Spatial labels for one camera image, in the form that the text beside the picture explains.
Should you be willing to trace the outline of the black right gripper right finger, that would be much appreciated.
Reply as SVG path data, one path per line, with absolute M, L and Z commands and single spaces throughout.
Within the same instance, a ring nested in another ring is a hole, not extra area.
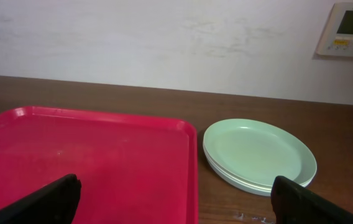
M 277 176 L 271 191 L 277 224 L 353 224 L 353 214 L 296 182 Z

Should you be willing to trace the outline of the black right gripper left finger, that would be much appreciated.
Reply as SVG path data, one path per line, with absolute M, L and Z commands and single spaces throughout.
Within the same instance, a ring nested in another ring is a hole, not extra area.
M 81 181 L 67 174 L 0 209 L 0 224 L 71 224 L 81 197 Z

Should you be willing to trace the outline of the light blue plate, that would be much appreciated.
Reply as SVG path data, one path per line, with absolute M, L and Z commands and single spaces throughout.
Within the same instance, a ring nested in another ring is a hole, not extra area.
M 284 176 L 302 187 L 314 179 L 318 165 L 312 154 L 295 151 L 204 151 L 210 167 L 228 184 L 245 192 L 270 196 L 274 180 Z

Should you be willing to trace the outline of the pale green plate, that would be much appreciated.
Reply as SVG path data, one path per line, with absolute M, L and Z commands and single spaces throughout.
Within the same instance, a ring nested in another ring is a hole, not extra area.
M 297 137 L 251 119 L 225 119 L 210 125 L 203 147 L 226 173 L 261 187 L 272 186 L 279 175 L 305 185 L 318 169 L 313 153 Z

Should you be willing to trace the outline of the cream white plate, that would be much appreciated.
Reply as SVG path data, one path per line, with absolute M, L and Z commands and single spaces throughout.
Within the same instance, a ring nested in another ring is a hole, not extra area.
M 306 187 L 318 169 L 313 153 L 305 145 L 204 142 L 203 151 L 222 179 L 257 195 L 269 196 L 278 176 Z

